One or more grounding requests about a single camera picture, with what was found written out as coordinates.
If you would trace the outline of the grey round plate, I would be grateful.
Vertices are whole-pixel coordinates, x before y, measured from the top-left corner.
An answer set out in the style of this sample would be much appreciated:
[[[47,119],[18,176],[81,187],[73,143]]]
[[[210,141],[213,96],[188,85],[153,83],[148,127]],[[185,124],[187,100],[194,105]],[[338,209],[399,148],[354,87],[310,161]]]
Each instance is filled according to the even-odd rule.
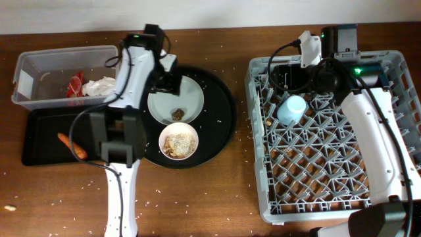
[[[150,93],[147,98],[149,112],[161,124],[169,125],[174,122],[189,123],[201,113],[205,102],[201,86],[187,76],[182,76],[180,94]],[[172,120],[172,113],[181,108],[185,115],[182,120]]]

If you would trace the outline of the pink bowl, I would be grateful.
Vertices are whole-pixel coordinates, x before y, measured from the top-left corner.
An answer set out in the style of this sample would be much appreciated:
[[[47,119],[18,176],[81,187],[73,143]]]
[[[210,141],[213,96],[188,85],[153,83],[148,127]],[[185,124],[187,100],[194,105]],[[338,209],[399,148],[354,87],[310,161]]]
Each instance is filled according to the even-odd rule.
[[[164,143],[165,143],[165,139],[166,139],[167,136],[169,136],[171,134],[181,134],[181,133],[191,134],[195,138],[195,141],[197,142],[196,149],[189,157],[187,157],[185,159],[172,159],[169,156],[165,155],[164,152],[163,152],[163,146],[164,146]],[[167,127],[165,127],[162,130],[162,132],[159,136],[159,148],[160,148],[161,153],[165,157],[167,157],[167,158],[169,158],[170,160],[173,160],[173,161],[183,161],[183,160],[189,159],[196,152],[198,146],[199,146],[198,134],[197,134],[196,130],[187,123],[183,123],[183,122],[172,123],[172,124],[168,125]]]

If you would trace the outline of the light blue plastic cup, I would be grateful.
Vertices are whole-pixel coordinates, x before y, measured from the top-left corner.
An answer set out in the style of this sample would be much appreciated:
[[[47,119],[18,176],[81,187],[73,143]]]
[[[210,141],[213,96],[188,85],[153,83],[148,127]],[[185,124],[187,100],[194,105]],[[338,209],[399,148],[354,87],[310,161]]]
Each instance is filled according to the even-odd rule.
[[[304,115],[306,108],[306,101],[302,97],[291,95],[280,105],[277,118],[280,123],[286,126],[291,123],[297,124]]]

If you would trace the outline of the white tissue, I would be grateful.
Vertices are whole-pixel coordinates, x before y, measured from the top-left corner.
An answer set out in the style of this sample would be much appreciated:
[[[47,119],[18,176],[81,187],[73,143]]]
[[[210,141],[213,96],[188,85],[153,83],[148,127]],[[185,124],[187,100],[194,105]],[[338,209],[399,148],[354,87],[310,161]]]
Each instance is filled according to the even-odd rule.
[[[90,80],[82,86],[82,93],[84,96],[102,96],[109,95],[113,92],[116,85],[116,80],[110,77],[103,77],[100,80]]]

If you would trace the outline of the brown food scrap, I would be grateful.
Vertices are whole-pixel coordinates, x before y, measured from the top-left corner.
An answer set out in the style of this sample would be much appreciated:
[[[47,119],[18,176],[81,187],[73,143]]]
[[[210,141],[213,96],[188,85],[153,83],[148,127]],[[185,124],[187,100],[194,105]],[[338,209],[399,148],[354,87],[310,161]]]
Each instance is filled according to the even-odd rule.
[[[185,115],[184,110],[181,108],[178,108],[172,113],[172,120],[175,120],[175,121],[182,120],[184,115]]]

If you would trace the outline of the rice and food leftovers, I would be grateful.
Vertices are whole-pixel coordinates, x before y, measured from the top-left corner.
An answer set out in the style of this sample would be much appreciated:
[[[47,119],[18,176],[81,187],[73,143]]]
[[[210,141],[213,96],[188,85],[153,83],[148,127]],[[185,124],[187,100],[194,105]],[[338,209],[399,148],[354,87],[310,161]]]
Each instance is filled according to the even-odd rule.
[[[163,152],[172,159],[185,159],[195,151],[196,145],[191,134],[171,134],[165,139]]]

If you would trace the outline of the orange carrot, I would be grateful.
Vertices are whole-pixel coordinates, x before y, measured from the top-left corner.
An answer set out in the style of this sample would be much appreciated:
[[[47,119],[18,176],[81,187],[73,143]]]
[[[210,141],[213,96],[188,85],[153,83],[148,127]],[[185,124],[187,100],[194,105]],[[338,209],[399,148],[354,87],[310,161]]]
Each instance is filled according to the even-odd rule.
[[[87,152],[81,146],[76,144],[75,142],[71,142],[70,138],[67,135],[65,135],[63,133],[58,133],[57,137],[69,149],[73,148],[75,154],[77,155],[77,157],[79,159],[81,159],[81,160],[87,159],[87,157],[88,157]]]

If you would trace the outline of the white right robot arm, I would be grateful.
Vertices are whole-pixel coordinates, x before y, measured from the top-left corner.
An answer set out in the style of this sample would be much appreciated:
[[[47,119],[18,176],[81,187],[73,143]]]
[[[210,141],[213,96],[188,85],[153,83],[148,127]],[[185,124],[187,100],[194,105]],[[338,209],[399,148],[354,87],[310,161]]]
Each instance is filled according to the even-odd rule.
[[[346,223],[314,228],[311,236],[419,236],[420,175],[393,113],[389,80],[380,63],[362,63],[354,24],[303,32],[291,46],[301,55],[298,75],[268,65],[270,83],[289,93],[278,111],[296,124],[308,103],[301,92],[331,93],[355,133],[368,176],[371,206]]]

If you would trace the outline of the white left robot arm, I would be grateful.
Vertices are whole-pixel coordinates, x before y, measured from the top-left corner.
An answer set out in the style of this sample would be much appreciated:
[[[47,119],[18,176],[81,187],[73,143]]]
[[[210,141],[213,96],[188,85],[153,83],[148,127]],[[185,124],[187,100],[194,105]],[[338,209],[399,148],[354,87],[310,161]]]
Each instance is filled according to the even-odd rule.
[[[114,92],[89,118],[95,150],[104,162],[108,187],[105,236],[137,236],[136,179],[147,135],[141,105],[150,93],[179,95],[182,77],[174,72],[177,57],[165,51],[168,36],[148,24],[122,40],[121,67]]]

